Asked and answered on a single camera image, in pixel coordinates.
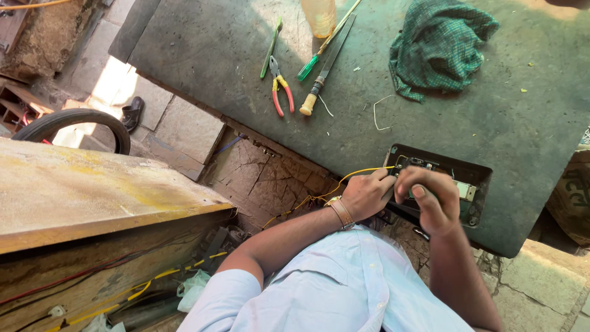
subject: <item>man's left hand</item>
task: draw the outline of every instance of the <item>man's left hand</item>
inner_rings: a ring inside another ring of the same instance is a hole
[[[342,194],[342,203],[348,209],[352,220],[371,217],[383,210],[394,194],[396,178],[387,175],[386,168],[380,168],[371,175],[357,175],[350,178]]]

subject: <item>orange plastic bottle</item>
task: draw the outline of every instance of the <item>orange plastic bottle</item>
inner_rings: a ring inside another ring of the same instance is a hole
[[[336,28],[335,0],[301,0],[301,7],[317,38],[328,37]]]

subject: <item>pliers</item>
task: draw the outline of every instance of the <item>pliers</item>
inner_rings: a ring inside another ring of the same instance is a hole
[[[289,88],[289,84],[287,84],[287,81],[285,81],[285,79],[283,78],[283,76],[279,72],[278,62],[273,56],[270,56],[270,61],[268,62],[268,66],[270,67],[271,74],[273,74],[273,101],[274,101],[275,107],[277,108],[278,114],[281,117],[284,116],[283,110],[281,109],[281,105],[278,104],[278,93],[277,93],[278,83],[277,83],[277,81],[281,83],[281,85],[283,86],[283,88],[285,88],[285,91],[287,92],[287,97],[289,98],[289,110],[291,111],[291,113],[295,112],[295,105],[293,103],[293,94],[291,93],[291,88]]]

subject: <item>black sandal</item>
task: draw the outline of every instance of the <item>black sandal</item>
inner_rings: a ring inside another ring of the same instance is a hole
[[[139,124],[139,116],[141,115],[142,110],[143,99],[141,99],[140,97],[134,97],[131,101],[130,106],[124,106],[122,108],[123,119],[121,120],[121,122],[123,122],[123,125],[125,126],[125,129],[127,129],[128,132],[134,130],[135,127],[137,127],[137,125]]]

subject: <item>man's arm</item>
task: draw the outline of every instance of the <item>man's arm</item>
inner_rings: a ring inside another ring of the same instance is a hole
[[[342,203],[357,222],[381,211],[393,195],[395,177],[380,168],[371,175],[352,177]],[[253,274],[261,287],[264,277],[280,269],[301,250],[342,227],[336,212],[327,207],[288,220],[242,243],[217,272],[242,269]]]
[[[420,225],[430,235],[430,290],[476,330],[501,331],[500,316],[459,221],[459,193],[451,177],[408,167],[395,184],[396,202],[408,198],[410,190],[420,206]]]

